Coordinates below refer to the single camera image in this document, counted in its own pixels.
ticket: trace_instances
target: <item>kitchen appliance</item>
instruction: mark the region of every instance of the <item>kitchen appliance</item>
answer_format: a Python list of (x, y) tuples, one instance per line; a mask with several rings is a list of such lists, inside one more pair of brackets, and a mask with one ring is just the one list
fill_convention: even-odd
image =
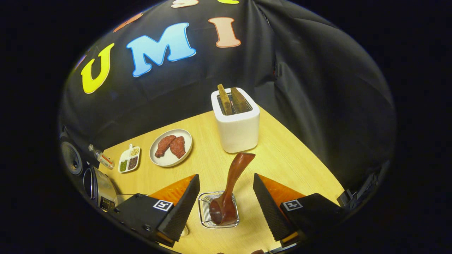
[[(254, 148), (259, 137), (260, 109), (253, 99), (241, 88), (237, 90), (246, 99), (249, 111), (236, 113), (232, 105), (232, 115), (225, 115), (221, 108), (220, 92), (211, 94), (211, 101), (220, 133), (221, 146), (228, 153), (236, 153)], [(229, 100), (232, 100), (231, 89), (225, 89)]]
[(105, 212), (116, 207), (115, 187), (110, 178), (96, 167), (89, 166), (83, 174), (83, 187), (88, 197)]

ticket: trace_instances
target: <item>toast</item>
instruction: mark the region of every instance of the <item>toast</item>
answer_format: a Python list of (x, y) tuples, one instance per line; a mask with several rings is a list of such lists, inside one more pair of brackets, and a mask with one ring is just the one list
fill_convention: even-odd
[(221, 106), (223, 107), (225, 111), (225, 115), (230, 116), (232, 115), (232, 107), (231, 102), (229, 100), (229, 97), (227, 96), (227, 93), (225, 89), (223, 88), (223, 84), (219, 84), (218, 91), (220, 92), (220, 100), (221, 100)]
[(232, 103), (234, 104), (234, 109), (236, 113), (243, 113), (248, 111), (248, 106), (246, 105), (246, 99), (237, 90), (237, 88), (231, 88)]

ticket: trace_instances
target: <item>raw meat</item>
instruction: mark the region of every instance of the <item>raw meat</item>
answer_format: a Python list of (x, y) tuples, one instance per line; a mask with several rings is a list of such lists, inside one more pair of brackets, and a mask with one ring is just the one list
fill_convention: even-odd
[(178, 158), (182, 158), (185, 154), (185, 140), (183, 136), (179, 136), (170, 143), (171, 152)]
[(176, 138), (174, 135), (166, 136), (160, 140), (157, 148), (157, 152), (155, 152), (155, 156), (157, 158), (162, 157), (165, 155), (165, 151), (168, 150), (170, 143)]

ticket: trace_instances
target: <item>rice cooker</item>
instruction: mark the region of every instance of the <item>rice cooker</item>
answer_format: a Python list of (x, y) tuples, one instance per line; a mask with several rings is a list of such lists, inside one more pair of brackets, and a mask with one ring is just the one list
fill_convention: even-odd
[(102, 210), (115, 208), (116, 190), (108, 176), (94, 166), (89, 166), (83, 174), (83, 187), (88, 197)]

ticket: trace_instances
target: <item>white toaster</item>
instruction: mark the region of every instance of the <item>white toaster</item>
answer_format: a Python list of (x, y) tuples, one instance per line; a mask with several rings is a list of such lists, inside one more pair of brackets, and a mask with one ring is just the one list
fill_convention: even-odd
[[(217, 90), (211, 94), (213, 112), (217, 119), (218, 131), (220, 133), (221, 146), (228, 153), (237, 153), (256, 147), (259, 136), (260, 110), (253, 99), (241, 88), (237, 90), (247, 101), (250, 111), (225, 115), (220, 106), (220, 92)], [(225, 89), (231, 99), (231, 89)]]

